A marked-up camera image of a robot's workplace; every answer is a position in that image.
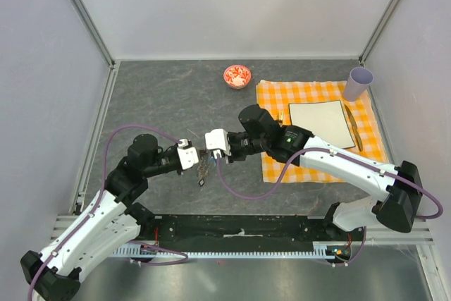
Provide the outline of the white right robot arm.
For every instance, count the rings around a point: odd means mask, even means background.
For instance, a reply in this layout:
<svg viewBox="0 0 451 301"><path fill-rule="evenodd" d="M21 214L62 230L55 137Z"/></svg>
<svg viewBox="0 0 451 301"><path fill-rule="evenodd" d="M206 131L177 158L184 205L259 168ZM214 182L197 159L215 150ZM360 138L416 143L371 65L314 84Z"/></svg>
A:
<svg viewBox="0 0 451 301"><path fill-rule="evenodd" d="M421 198L419 170L411 162L384 164L336 147L296 125L280 125L270 113L254 104L241 110L242 132L226 134L231 162L265 153L285 167L315 169L359 188L367 197L333 204L323 222L324 235L339 240L362 226L381 224L409 233Z"/></svg>

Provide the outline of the large keyring with keys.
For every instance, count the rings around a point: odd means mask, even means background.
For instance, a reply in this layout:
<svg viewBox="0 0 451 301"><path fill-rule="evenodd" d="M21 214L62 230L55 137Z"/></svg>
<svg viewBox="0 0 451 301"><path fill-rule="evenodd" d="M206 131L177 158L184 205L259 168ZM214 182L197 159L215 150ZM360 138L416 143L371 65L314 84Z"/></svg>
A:
<svg viewBox="0 0 451 301"><path fill-rule="evenodd" d="M210 168L215 166L215 164L209 162L209 157L213 156L211 152L207 149L201 149L199 151L199 163L197 167L197 183L199 187L203 187L205 184L206 177L209 174Z"/></svg>

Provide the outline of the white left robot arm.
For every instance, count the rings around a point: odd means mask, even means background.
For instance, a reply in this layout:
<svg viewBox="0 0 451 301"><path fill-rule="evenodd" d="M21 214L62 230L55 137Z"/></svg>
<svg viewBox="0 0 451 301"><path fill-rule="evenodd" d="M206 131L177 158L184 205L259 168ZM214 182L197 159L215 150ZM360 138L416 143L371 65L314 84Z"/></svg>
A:
<svg viewBox="0 0 451 301"><path fill-rule="evenodd" d="M182 173L198 162L189 140L167 135L173 145L162 149L159 133L151 128L135 137L117 167L103 173L99 191L81 215L45 248L24 254L20 265L29 284L28 300L72 300L115 250L135 238L152 237L152 213L137 203L149 178Z"/></svg>

